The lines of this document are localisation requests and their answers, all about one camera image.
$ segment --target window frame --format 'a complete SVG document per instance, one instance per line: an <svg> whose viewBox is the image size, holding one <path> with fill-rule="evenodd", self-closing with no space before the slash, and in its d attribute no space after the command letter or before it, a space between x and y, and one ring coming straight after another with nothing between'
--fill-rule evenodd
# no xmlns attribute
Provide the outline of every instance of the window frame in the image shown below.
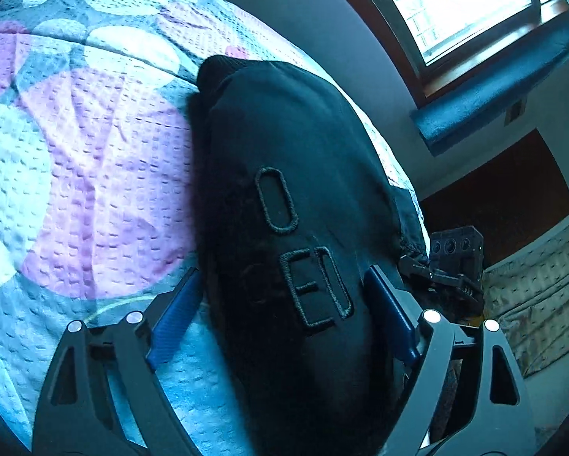
<svg viewBox="0 0 569 456"><path fill-rule="evenodd" d="M530 32L569 11L565 0L531 0L525 9L468 37L426 65L393 0L347 1L384 46L419 108L460 85Z"/></svg>

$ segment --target brown panel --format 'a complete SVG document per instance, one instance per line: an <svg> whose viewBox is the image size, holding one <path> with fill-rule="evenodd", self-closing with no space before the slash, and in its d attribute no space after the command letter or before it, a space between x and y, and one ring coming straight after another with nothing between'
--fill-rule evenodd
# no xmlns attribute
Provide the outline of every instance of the brown panel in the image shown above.
<svg viewBox="0 0 569 456"><path fill-rule="evenodd" d="M533 130L420 205L429 233L474 225L485 238L487 264L495 264L568 216L569 189Z"/></svg>

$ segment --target wall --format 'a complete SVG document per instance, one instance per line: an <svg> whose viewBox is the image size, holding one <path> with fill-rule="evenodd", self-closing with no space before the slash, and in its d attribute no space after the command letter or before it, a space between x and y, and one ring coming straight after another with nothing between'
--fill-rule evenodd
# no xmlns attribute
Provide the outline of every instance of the wall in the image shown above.
<svg viewBox="0 0 569 456"><path fill-rule="evenodd" d="M526 113L517 121L504 126L502 115L434 158L409 119L414 104L398 72L345 0L229 1L302 48L341 85L389 142L421 199L487 162L533 128L544 137L569 186L569 61L529 95ZM569 354L530 377L527 386L536 422L558 426L569 411Z"/></svg>

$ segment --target polka dot bedsheet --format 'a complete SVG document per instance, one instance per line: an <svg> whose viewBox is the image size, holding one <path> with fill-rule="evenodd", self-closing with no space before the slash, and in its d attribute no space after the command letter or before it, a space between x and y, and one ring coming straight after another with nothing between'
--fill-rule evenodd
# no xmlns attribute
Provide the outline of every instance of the polka dot bedsheet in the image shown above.
<svg viewBox="0 0 569 456"><path fill-rule="evenodd" d="M334 83L224 0L0 3L0 415L27 447L67 323L145 309L195 264L185 106L212 54L283 60ZM422 220L389 146L350 103ZM253 454L205 303L157 374L203 454ZM126 435L143 444L110 383Z"/></svg>

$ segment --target blue gripper pad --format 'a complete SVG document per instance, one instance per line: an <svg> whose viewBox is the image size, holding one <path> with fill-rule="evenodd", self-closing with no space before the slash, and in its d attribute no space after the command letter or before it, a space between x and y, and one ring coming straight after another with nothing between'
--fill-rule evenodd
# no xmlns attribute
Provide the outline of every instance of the blue gripper pad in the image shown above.
<svg viewBox="0 0 569 456"><path fill-rule="evenodd" d="M159 364L168 363L173 358L200 306L202 295L200 272L194 271L154 327L151 350L147 355L151 368L156 370Z"/></svg>

